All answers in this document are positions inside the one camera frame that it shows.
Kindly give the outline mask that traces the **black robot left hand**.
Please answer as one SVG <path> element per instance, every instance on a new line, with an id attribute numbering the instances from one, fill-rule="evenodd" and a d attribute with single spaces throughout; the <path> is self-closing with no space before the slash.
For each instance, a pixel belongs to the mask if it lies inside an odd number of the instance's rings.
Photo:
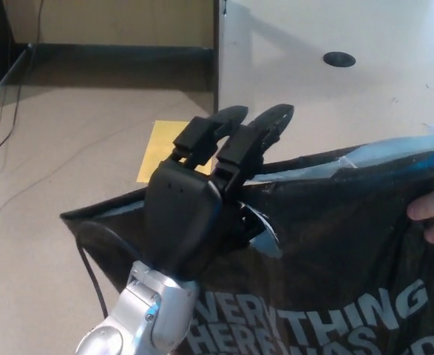
<path id="1" fill-rule="evenodd" d="M 152 268 L 195 280 L 232 237 L 253 229 L 243 221 L 240 192 L 260 173 L 263 155 L 291 122 L 294 106 L 277 104 L 244 124 L 247 114 L 248 107 L 236 105 L 193 118 L 153 172 L 140 247 Z"/>

